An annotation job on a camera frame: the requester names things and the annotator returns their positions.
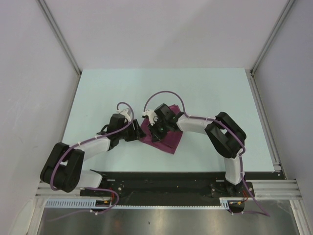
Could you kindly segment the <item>purple cloth napkin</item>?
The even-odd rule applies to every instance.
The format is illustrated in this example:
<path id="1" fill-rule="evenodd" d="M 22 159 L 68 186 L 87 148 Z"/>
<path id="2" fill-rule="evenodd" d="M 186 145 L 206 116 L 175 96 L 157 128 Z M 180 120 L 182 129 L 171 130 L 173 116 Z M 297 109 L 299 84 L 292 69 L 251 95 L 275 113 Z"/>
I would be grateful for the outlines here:
<path id="1" fill-rule="evenodd" d="M 171 105 L 169 107 L 176 114 L 176 119 L 178 120 L 178 118 L 182 115 L 182 112 L 178 105 Z M 140 139 L 140 141 L 163 152 L 174 154 L 181 140 L 182 131 L 180 129 L 177 132 L 170 131 L 167 136 L 160 142 L 152 142 L 151 133 L 149 131 L 149 124 L 150 123 L 148 119 L 144 118 L 144 121 L 142 122 L 140 127 L 146 134 L 146 137 Z"/>

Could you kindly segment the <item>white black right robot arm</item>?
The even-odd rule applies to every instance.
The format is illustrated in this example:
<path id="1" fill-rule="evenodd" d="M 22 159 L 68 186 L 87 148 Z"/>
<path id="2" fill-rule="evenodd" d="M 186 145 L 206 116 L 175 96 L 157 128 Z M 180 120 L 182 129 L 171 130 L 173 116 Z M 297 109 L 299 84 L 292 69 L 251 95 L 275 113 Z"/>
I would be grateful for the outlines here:
<path id="1" fill-rule="evenodd" d="M 243 164 L 240 160 L 245 152 L 245 132 L 225 112 L 215 118 L 188 116 L 184 112 L 174 113 L 166 104 L 143 112 L 149 120 L 148 129 L 152 142 L 164 140 L 170 132 L 194 132 L 207 135 L 215 150 L 224 157 L 225 190 L 230 196 L 243 191 Z"/>

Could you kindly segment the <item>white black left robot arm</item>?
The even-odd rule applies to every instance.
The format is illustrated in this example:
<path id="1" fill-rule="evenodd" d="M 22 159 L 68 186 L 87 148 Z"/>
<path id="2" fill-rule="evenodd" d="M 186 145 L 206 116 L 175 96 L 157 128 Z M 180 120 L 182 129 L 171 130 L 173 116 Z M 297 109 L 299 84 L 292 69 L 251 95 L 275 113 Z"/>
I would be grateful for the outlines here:
<path id="1" fill-rule="evenodd" d="M 95 137 L 70 146 L 63 142 L 54 145 L 40 173 L 40 180 L 52 190 L 73 191 L 82 181 L 83 162 L 119 144 L 146 137 L 136 119 L 126 114 L 113 114 L 109 124 L 102 127 Z"/>

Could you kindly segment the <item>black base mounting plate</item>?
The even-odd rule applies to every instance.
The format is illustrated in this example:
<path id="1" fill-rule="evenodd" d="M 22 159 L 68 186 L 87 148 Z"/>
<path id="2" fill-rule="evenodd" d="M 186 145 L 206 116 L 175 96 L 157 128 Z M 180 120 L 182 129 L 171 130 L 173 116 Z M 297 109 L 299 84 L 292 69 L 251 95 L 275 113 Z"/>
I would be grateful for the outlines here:
<path id="1" fill-rule="evenodd" d="M 114 190 L 125 204 L 204 205 L 219 197 L 243 197 L 248 190 L 232 196 L 225 188 L 224 172 L 101 172 L 100 191 L 83 189 L 80 196 L 109 197 Z"/>

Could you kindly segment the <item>aluminium side rail right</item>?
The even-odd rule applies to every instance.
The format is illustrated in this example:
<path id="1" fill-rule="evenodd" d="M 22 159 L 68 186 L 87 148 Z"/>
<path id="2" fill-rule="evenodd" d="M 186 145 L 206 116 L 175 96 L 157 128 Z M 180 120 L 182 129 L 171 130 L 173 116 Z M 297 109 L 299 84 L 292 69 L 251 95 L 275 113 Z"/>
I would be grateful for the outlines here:
<path id="1" fill-rule="evenodd" d="M 262 129 L 264 131 L 264 135 L 266 138 L 266 142 L 268 145 L 270 156 L 272 158 L 272 163 L 273 163 L 275 172 L 283 172 L 284 170 L 283 170 L 283 167 L 282 167 L 282 164 L 280 161 L 277 146 L 276 146 L 276 143 L 275 143 L 274 138 L 273 138 L 273 134 L 272 134 L 272 131 L 271 131 L 271 128 L 269 125 L 268 117 L 267 117 L 267 114 L 266 114 L 266 111 L 265 111 L 265 108 L 264 108 L 264 105 L 263 105 L 263 102 L 262 102 L 262 99 L 260 96 L 259 89 L 258 89 L 256 81 L 255 81 L 255 78 L 254 78 L 253 74 L 251 73 L 251 71 L 249 71 L 249 70 L 246 70 L 246 75 L 247 75 L 250 89 L 251 89 L 251 92 L 252 92 L 252 95 L 254 98 L 254 102 L 255 102 L 255 105 L 257 108 L 257 112 L 258 112 L 258 115 L 260 118 L 261 126 L 262 126 Z"/>

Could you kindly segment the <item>aluminium frame post left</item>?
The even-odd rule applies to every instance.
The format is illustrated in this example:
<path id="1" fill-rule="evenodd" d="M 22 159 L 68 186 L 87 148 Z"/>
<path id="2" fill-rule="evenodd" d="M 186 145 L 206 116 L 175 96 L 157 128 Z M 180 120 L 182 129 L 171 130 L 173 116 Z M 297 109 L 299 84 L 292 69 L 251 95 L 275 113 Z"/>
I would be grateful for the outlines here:
<path id="1" fill-rule="evenodd" d="M 36 0 L 36 3 L 38 4 L 41 12 L 43 13 L 49 27 L 51 28 L 55 38 L 57 39 L 59 45 L 61 46 L 61 49 L 63 50 L 66 58 L 68 59 L 70 65 L 74 69 L 75 73 L 78 75 L 78 77 L 81 76 L 82 70 L 80 69 L 77 60 L 74 57 L 74 54 L 72 53 L 72 50 L 70 49 L 69 44 L 67 43 L 55 17 L 53 16 L 52 11 L 50 10 L 48 4 L 45 0 Z"/>

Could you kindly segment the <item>aluminium frame post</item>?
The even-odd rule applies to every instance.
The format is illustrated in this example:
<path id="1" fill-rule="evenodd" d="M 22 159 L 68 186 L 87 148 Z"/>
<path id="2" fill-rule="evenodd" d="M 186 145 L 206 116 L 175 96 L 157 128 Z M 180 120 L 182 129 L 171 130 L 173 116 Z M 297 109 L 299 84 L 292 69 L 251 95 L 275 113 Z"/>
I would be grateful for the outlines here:
<path id="1" fill-rule="evenodd" d="M 278 33 L 280 32 L 283 24 L 287 20 L 289 14 L 291 13 L 291 11 L 292 11 L 292 9 L 296 3 L 297 3 L 297 0 L 288 0 L 286 2 L 286 4 L 284 5 L 281 13 L 279 14 L 279 16 L 278 16 L 278 18 L 277 18 L 277 20 L 276 20 L 276 22 L 272 28 L 272 30 L 270 31 L 269 36 L 267 37 L 260 53 L 258 54 L 258 56 L 257 56 L 255 62 L 253 63 L 251 69 L 249 70 L 249 72 L 252 76 L 255 75 L 261 62 L 263 61 L 263 59 L 265 58 L 266 54 L 268 53 L 270 47 L 274 43 L 276 37 L 278 36 Z"/>
<path id="2" fill-rule="evenodd" d="M 78 77 L 81 76 L 82 70 L 80 69 L 77 60 L 74 57 L 74 54 L 72 53 L 72 50 L 70 49 L 69 44 L 67 43 L 55 17 L 53 16 L 52 11 L 50 10 L 48 4 L 45 0 L 36 0 L 36 3 L 38 4 L 41 12 L 43 13 L 49 27 L 51 28 L 55 38 L 57 39 L 59 45 L 61 46 L 61 49 L 63 50 L 66 58 L 68 59 L 70 65 L 74 69 L 75 73 L 78 75 Z"/>

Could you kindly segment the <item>aluminium frame post right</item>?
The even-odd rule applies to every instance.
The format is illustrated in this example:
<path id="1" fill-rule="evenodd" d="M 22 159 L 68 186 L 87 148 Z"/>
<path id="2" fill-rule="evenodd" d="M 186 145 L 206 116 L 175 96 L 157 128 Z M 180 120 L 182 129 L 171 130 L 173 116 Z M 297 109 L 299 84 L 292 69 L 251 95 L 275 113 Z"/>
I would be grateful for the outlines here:
<path id="1" fill-rule="evenodd" d="M 278 18 L 277 18 L 277 20 L 276 20 L 276 22 L 272 28 L 272 30 L 270 31 L 269 36 L 267 37 L 260 53 L 258 54 L 258 56 L 257 56 L 255 62 L 253 63 L 251 69 L 249 70 L 249 72 L 252 76 L 255 75 L 261 62 L 263 61 L 263 59 L 265 58 L 266 54 L 268 53 L 270 47 L 274 43 L 276 37 L 278 36 L 278 33 L 280 32 L 283 24 L 287 20 L 289 14 L 291 13 L 291 11 L 292 11 L 292 9 L 296 3 L 297 3 L 297 0 L 288 0 L 286 2 L 286 4 L 284 5 L 281 13 L 279 14 L 279 16 L 278 16 Z"/>

